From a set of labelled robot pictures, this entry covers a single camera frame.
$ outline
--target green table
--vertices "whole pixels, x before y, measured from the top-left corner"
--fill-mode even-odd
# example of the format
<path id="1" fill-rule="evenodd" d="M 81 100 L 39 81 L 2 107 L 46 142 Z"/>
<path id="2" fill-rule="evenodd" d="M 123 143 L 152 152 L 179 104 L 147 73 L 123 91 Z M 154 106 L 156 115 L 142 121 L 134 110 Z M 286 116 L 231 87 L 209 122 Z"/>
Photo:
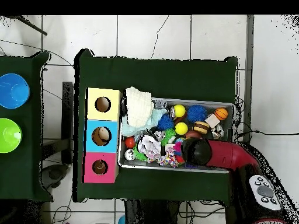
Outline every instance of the green table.
<path id="1" fill-rule="evenodd" d="M 81 183 L 84 102 L 87 87 L 118 89 L 134 86 L 153 97 L 235 102 L 237 59 L 226 61 L 140 60 L 97 58 L 81 50 L 75 58 L 74 201 L 85 198 L 148 200 L 231 200 L 231 174 L 126 169 L 114 184 Z"/>
<path id="2" fill-rule="evenodd" d="M 17 109 L 0 106 L 0 117 L 10 118 L 22 129 L 23 139 L 11 153 L 0 153 L 0 199 L 51 201 L 41 186 L 41 69 L 49 53 L 38 52 L 30 58 L 0 57 L 0 76 L 16 73 L 30 87 L 28 101 Z"/>

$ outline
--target red ball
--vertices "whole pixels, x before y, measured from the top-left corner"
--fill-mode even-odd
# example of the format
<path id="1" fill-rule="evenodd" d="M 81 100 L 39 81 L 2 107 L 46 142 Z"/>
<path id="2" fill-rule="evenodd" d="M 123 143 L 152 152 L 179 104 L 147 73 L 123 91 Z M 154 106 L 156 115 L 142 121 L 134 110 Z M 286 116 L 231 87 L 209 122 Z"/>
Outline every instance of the red ball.
<path id="1" fill-rule="evenodd" d="M 135 147 L 135 139 L 133 136 L 130 136 L 128 138 L 126 138 L 126 140 L 124 141 L 124 143 L 126 144 L 126 147 L 132 149 L 133 147 Z"/>

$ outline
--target blue bowl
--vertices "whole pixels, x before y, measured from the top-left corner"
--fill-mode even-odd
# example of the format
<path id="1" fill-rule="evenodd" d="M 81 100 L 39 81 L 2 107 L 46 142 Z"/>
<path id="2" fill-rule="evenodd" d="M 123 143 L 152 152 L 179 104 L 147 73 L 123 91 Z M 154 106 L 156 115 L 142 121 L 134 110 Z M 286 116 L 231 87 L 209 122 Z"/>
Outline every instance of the blue bowl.
<path id="1" fill-rule="evenodd" d="M 10 73 L 0 77 L 0 106 L 16 109 L 28 100 L 29 94 L 29 86 L 21 76 Z"/>

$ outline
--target yellow tennis ball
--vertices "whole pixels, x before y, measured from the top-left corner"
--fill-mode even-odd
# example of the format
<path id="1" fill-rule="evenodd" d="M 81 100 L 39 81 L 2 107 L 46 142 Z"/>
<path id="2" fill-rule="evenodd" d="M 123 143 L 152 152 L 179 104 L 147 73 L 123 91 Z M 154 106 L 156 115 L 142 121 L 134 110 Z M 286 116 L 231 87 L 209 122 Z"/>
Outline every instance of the yellow tennis ball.
<path id="1" fill-rule="evenodd" d="M 181 118 L 184 116 L 186 109 L 183 105 L 175 105 L 173 108 L 175 109 L 175 117 Z"/>
<path id="2" fill-rule="evenodd" d="M 175 132 L 179 135 L 184 135 L 188 132 L 188 126 L 184 122 L 175 125 Z"/>

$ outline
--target pink box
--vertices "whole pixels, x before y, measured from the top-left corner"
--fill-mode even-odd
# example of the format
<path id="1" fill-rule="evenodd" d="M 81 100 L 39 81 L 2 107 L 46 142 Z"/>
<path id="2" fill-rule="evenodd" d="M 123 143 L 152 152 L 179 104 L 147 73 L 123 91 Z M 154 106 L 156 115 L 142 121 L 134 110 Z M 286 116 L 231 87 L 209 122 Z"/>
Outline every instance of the pink box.
<path id="1" fill-rule="evenodd" d="M 107 164 L 105 174 L 98 175 L 93 171 L 93 164 L 97 160 L 104 160 Z M 109 184 L 114 183 L 119 172 L 116 153 L 86 152 L 84 165 L 84 183 Z"/>

